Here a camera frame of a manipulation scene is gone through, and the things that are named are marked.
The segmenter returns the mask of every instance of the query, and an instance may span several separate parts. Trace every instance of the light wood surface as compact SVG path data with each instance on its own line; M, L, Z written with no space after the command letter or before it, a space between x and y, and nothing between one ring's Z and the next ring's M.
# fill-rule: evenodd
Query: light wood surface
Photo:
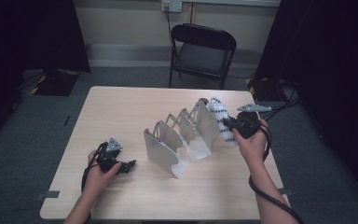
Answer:
M119 161L137 160L127 175L118 175L92 210L93 218L121 220L238 220L259 219L255 194L248 185L249 170L238 147L213 143L213 155L191 162L176 179L146 155L143 131L156 122L191 110L199 98L217 97L230 116L237 107L253 103L247 91L206 91L151 88L93 87L82 108L40 215L64 219L80 196L88 154L114 137L123 149ZM282 181L272 153L266 165L278 188Z

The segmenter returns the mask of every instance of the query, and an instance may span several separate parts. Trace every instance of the chair seat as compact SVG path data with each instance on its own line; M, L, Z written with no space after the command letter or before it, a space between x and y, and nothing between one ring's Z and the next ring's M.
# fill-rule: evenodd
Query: chair seat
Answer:
M175 70L194 71L221 77L225 73L228 52L185 43L175 59Z

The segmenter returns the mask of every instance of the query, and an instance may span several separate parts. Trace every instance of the person's right hand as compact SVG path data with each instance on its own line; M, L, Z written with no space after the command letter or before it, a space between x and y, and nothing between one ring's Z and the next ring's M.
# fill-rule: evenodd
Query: person's right hand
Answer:
M260 119L261 128L266 130L264 126L268 127L265 120ZM244 139L237 130L233 130L235 140L240 146L240 153L245 159L248 166L263 164L263 154L266 149L267 138L258 130L253 136Z

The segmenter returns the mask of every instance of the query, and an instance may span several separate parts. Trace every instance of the black metal chair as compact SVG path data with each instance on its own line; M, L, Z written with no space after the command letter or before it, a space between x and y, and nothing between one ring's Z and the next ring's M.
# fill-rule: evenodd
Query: black metal chair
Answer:
M196 24L179 24L171 30L172 72L220 80L220 89L225 86L228 68L237 47L235 38L226 31ZM176 42L183 43L180 50Z

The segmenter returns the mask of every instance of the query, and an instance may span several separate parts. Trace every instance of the electrical outlet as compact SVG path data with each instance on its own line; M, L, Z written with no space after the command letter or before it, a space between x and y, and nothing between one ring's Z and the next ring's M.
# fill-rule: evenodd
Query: electrical outlet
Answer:
M182 1L161 0L161 11L182 12Z

